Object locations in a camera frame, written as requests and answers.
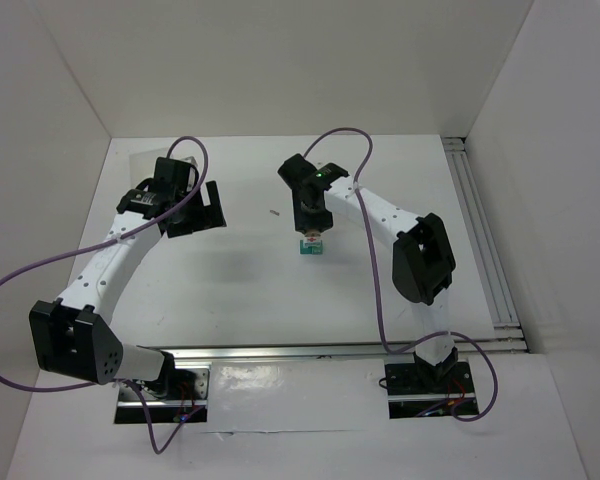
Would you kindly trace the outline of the right side aluminium rail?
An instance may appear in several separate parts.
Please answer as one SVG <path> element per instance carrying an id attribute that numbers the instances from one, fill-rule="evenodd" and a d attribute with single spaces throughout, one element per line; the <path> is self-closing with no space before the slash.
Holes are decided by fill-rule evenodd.
<path id="1" fill-rule="evenodd" d="M 486 293 L 495 342 L 502 344 L 501 351 L 527 351 L 525 335 L 470 169 L 465 143 L 456 137 L 443 137 L 441 142 Z"/>

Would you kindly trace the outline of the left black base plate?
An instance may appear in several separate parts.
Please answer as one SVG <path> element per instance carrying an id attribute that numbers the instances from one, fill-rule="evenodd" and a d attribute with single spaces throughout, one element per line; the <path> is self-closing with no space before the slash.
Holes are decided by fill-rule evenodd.
<path id="1" fill-rule="evenodd" d="M 163 393 L 137 381 L 142 398 L 147 404 L 151 421 L 155 424 L 176 424 L 188 417 L 187 423 L 206 423 L 210 366 L 195 365 L 178 368 Z M 117 425 L 145 424 L 141 400 L 133 389 L 122 384 L 118 391 L 114 423 Z"/>

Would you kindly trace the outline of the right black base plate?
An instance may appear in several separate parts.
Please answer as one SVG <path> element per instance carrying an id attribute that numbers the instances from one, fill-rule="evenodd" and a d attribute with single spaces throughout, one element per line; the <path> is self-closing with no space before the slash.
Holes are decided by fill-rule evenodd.
<path id="1" fill-rule="evenodd" d="M 437 418 L 479 413 L 471 370 L 467 362 L 456 364 L 451 373 L 435 386 L 426 386 L 418 377 L 414 363 L 394 363 L 384 366 L 384 376 L 378 381 L 388 397 L 389 417 Z"/>

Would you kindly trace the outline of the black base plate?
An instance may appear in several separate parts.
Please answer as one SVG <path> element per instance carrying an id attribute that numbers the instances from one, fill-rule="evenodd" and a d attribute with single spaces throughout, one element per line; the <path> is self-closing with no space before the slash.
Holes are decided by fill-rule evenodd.
<path id="1" fill-rule="evenodd" d="M 418 377 L 414 363 L 394 363 L 384 366 L 384 376 L 378 381 L 388 397 L 389 417 L 437 418 L 479 413 L 471 370 L 467 362 L 456 364 L 451 373 L 435 386 L 426 386 Z"/>
<path id="2" fill-rule="evenodd" d="M 147 404 L 151 421 L 155 424 L 176 424 L 188 417 L 187 423 L 206 423 L 210 366 L 195 365 L 178 368 L 163 393 L 137 381 L 142 398 Z M 145 424 L 141 400 L 133 389 L 122 384 L 118 391 L 114 423 L 117 425 Z"/>

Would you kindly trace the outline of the white perforated box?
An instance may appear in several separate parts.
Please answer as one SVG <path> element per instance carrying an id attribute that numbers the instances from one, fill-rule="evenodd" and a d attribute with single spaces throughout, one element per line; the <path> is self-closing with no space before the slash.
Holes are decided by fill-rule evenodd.
<path id="1" fill-rule="evenodd" d="M 167 149 L 154 149 L 134 153 L 129 156 L 130 180 L 132 184 L 138 184 L 141 180 L 154 176 L 156 160 L 166 157 Z"/>

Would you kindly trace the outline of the aluminium rail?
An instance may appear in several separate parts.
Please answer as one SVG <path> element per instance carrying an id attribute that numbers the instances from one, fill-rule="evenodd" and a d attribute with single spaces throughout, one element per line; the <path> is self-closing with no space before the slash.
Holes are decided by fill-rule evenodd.
<path id="1" fill-rule="evenodd" d="M 477 342 L 487 354 L 528 353 L 529 348 L 522 338 L 505 337 Z M 466 341 L 455 341 L 461 358 L 478 354 Z M 399 354 L 388 354 L 379 344 L 324 344 L 304 346 L 242 346 L 242 347 L 189 347 L 162 350 L 174 356 L 180 368 L 185 365 L 210 365 L 214 362 L 279 362 L 302 360 L 349 360 L 363 358 L 397 358 Z"/>
<path id="2" fill-rule="evenodd" d="M 465 143 L 456 137 L 443 137 L 441 142 L 486 293 L 495 342 L 502 344 L 501 351 L 527 351 L 525 335 L 470 169 Z"/>

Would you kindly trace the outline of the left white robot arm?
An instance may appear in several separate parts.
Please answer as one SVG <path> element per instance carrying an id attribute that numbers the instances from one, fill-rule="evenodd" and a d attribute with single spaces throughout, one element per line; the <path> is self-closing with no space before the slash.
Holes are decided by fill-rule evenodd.
<path id="1" fill-rule="evenodd" d="M 206 182 L 202 194 L 200 179 L 193 158 L 159 157 L 152 177 L 121 198 L 107 247 L 93 255 L 54 301 L 39 301 L 29 313 L 41 369 L 99 385 L 135 381 L 157 398 L 191 380 L 191 375 L 176 371 L 172 354 L 125 344 L 110 324 L 136 269 L 163 237 L 225 226 L 216 183 Z"/>

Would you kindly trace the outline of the front aluminium rail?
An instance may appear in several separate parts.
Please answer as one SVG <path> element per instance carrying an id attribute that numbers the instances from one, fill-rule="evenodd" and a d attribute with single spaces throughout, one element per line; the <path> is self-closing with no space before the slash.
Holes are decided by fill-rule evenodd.
<path id="1" fill-rule="evenodd" d="M 477 342 L 487 354 L 528 353 L 529 348 L 522 338 L 505 337 Z M 461 358 L 478 354 L 466 341 L 455 341 Z M 185 365 L 210 365 L 214 362 L 279 362 L 302 360 L 349 360 L 363 358 L 397 358 L 399 354 L 388 354 L 379 344 L 324 344 L 304 346 L 242 346 L 242 347 L 189 347 L 162 350 L 174 356 L 180 368 Z"/>

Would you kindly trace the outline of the white block red mark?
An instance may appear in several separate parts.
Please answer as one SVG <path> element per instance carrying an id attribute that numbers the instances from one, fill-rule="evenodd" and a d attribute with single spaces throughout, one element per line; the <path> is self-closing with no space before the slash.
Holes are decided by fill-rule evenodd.
<path id="1" fill-rule="evenodd" d="M 302 240 L 304 248 L 319 248 L 323 244 L 322 240 L 318 237 L 305 237 Z"/>

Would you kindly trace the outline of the dark green H block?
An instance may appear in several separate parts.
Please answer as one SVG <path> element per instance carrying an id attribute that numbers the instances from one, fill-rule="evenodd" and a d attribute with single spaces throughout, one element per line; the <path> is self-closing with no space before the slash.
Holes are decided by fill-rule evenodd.
<path id="1" fill-rule="evenodd" d="M 301 255 L 313 255 L 314 254 L 314 245 L 312 242 L 306 242 L 301 239 L 299 243 L 299 250 Z"/>

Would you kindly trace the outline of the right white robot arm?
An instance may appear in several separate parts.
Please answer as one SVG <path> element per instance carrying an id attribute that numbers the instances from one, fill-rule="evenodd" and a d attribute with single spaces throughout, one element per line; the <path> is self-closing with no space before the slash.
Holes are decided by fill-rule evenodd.
<path id="1" fill-rule="evenodd" d="M 361 187 L 342 167 L 318 168 L 300 154 L 287 159 L 278 175 L 291 190 L 302 254 L 320 254 L 321 234 L 333 227 L 333 216 L 345 217 L 390 251 L 393 285 L 411 303 L 423 334 L 449 328 L 447 290 L 456 261 L 439 216 L 405 211 Z"/>

